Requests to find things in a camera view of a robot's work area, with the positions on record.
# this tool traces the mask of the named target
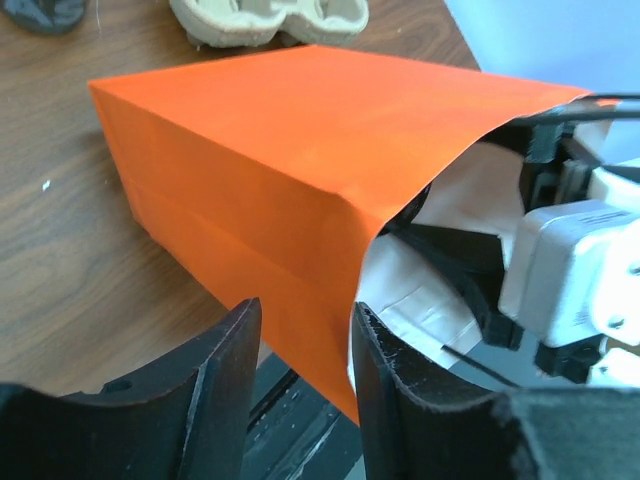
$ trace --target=black cable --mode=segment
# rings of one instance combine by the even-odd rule
[[[598,93],[581,97],[580,100],[631,100],[640,101],[640,93]]]
[[[536,126],[559,125],[567,122],[600,122],[603,120],[640,120],[640,110],[606,110],[592,112],[540,113],[529,117],[515,118],[510,125]]]
[[[464,353],[460,353],[459,351],[451,348],[448,345],[443,345],[442,346],[442,350],[444,350],[447,353],[450,353],[451,355],[456,357],[458,360],[463,361],[464,363],[468,364],[469,366],[477,368],[482,373],[485,373],[486,375],[490,376],[494,380],[497,380],[498,382],[502,383],[503,385],[505,385],[507,387],[510,387],[510,388],[521,388],[520,385],[518,385],[517,383],[514,383],[511,380],[509,380],[508,378],[500,375],[495,370],[492,370],[491,368],[489,368],[489,367],[487,367],[485,365],[482,365],[480,362],[478,362],[478,361],[474,360],[473,358],[465,355]]]

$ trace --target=screw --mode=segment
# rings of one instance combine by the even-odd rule
[[[624,318],[621,317],[614,317],[611,320],[609,320],[609,328],[613,328],[615,330],[618,330],[620,328],[622,328],[622,326],[624,325]]]

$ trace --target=orange paper bag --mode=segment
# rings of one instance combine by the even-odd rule
[[[582,90],[303,47],[96,80],[136,219],[354,421],[352,304],[382,226],[469,145]]]

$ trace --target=wooden table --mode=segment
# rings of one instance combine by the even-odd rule
[[[352,48],[475,67],[442,0],[369,3]],[[166,0],[93,0],[55,38],[0,18],[0,45],[0,381],[97,391],[225,309],[133,221],[87,80],[252,50],[196,51]]]

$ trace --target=egg carton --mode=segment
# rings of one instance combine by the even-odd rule
[[[170,0],[194,45],[255,47],[284,32],[288,43],[340,46],[367,26],[367,0]]]

